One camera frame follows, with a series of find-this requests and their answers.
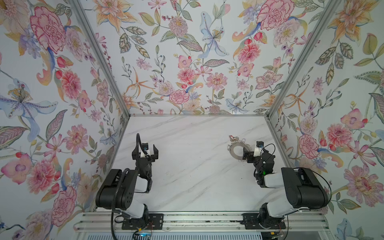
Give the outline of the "aluminium corner post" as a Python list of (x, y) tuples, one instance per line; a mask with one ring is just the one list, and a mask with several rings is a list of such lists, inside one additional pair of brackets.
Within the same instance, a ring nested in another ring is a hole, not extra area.
[(302, 52), (300, 53), (297, 62), (294, 64), (292, 70), (290, 71), (282, 89), (280, 90), (279, 94), (275, 98), (275, 101), (271, 108), (269, 109), (268, 113), (265, 114), (266, 119), (271, 120), (272, 117), (278, 112), (278, 108), (282, 104), (287, 92), (289, 91), (291, 85), (295, 81), (297, 75), (300, 73), (301, 68), (305, 65), (306, 60), (310, 56), (311, 52), (314, 50), (318, 40), (320, 39), (323, 31), (326, 29), (326, 25), (328, 21), (331, 20), (331, 17), (336, 12), (338, 6), (340, 5), (342, 1), (329, 1), (323, 10), (322, 15), (320, 16), (319, 20), (317, 21), (313, 35), (309, 38), (307, 43), (305, 44)]
[(112, 92), (114, 93), (116, 100), (119, 104), (119, 107), (124, 114), (124, 116), (129, 119), (130, 113), (129, 110), (126, 107), (126, 104), (124, 102), (123, 96), (118, 88), (117, 82), (115, 81), (115, 78), (113, 76), (113, 72), (111, 68), (108, 65), (108, 61), (105, 59), (102, 48), (99, 45), (99, 42), (96, 38), (96, 35), (92, 29), (92, 26), (90, 25), (90, 22), (86, 16), (85, 10), (83, 9), (80, 1), (74, 1), (69, 0), (69, 4), (71, 5), (71, 8), (73, 9), (73, 12), (75, 13), (77, 20), (80, 23), (80, 26), (84, 29), (86, 38), (92, 48), (92, 50), (95, 53), (95, 58), (97, 62), (100, 65), (101, 70), (103, 71), (104, 75), (106, 76), (107, 82), (110, 84), (110, 87), (112, 88)]

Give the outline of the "right aluminium corner post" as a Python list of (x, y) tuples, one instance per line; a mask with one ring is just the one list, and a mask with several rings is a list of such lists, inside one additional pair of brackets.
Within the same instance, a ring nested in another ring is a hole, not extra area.
[(269, 109), (268, 113), (265, 114), (266, 119), (271, 120), (272, 117), (278, 112), (278, 108), (282, 104), (287, 92), (289, 91), (291, 85), (295, 81), (297, 75), (300, 73), (301, 68), (305, 65), (306, 60), (310, 56), (311, 52), (314, 50), (318, 40), (320, 39), (323, 31), (326, 29), (326, 25), (328, 21), (331, 20), (331, 17), (336, 12), (338, 6), (340, 5), (342, 1), (329, 1), (323, 10), (322, 15), (320, 16), (319, 20), (317, 21), (313, 35), (309, 38), (307, 43), (305, 44), (302, 52), (300, 53), (297, 62), (294, 64), (292, 70), (290, 71), (282, 89), (280, 90), (279, 94), (275, 98), (275, 101), (271, 108)]

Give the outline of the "left aluminium corner post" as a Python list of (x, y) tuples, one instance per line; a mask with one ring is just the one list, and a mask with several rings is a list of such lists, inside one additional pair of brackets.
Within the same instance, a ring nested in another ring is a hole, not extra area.
[(124, 114), (124, 116), (129, 119), (130, 113), (129, 110), (126, 107), (126, 104), (124, 102), (123, 96), (118, 88), (117, 82), (115, 81), (115, 78), (113, 76), (113, 72), (111, 68), (108, 65), (108, 61), (105, 59), (102, 48), (99, 45), (99, 42), (96, 38), (96, 35), (92, 29), (92, 26), (90, 25), (90, 22), (86, 16), (85, 10), (83, 9), (80, 1), (74, 1), (69, 0), (69, 4), (71, 5), (71, 8), (73, 9), (73, 12), (75, 13), (77, 20), (80, 23), (80, 26), (84, 29), (86, 38), (92, 48), (92, 50), (95, 53), (95, 58), (97, 62), (100, 65), (101, 70), (103, 71), (104, 75), (106, 76), (107, 82), (110, 84), (110, 87), (112, 88), (112, 92), (114, 93), (116, 100), (119, 104), (119, 107)]

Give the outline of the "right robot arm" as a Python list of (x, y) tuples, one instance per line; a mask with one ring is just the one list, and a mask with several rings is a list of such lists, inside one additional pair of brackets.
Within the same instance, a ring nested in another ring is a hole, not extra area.
[(283, 197), (261, 206), (257, 217), (259, 223), (277, 224), (297, 211), (317, 210), (328, 205), (330, 197), (312, 170), (284, 167), (275, 173), (275, 156), (262, 149), (244, 149), (242, 159), (254, 165), (254, 177), (261, 188), (285, 191)]

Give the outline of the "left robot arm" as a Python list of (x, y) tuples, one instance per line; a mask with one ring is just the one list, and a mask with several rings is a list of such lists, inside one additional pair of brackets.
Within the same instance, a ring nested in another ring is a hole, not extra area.
[(110, 210), (126, 219), (142, 219), (148, 207), (134, 199), (134, 194), (147, 194), (153, 184), (152, 163), (159, 158), (159, 150), (153, 146), (138, 144), (132, 152), (135, 169), (112, 169), (96, 195), (96, 206)]

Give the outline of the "bunch of keys red tag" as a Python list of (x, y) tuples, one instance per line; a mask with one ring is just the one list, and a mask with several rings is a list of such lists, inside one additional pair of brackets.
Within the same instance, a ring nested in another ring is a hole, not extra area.
[(237, 142), (240, 141), (239, 137), (235, 137), (235, 136), (233, 136), (233, 135), (230, 135), (229, 137), (230, 137), (230, 141), (231, 141), (232, 143), (237, 143)]

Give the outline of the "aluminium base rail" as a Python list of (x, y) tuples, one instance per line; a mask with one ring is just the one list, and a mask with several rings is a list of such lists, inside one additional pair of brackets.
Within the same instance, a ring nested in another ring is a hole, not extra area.
[[(285, 217), (274, 227), (260, 227), (257, 223), (248, 224), (243, 214), (257, 217), (256, 212), (152, 212), (163, 214), (161, 223), (151, 221), (146, 231), (175, 233), (175, 232), (242, 232), (261, 231), (271, 232), (283, 230), (291, 232), (326, 232), (329, 225), (319, 212), (296, 212)], [(74, 225), (76, 233), (109, 232), (111, 230), (111, 215), (109, 212), (91, 212), (82, 214), (81, 219)]]

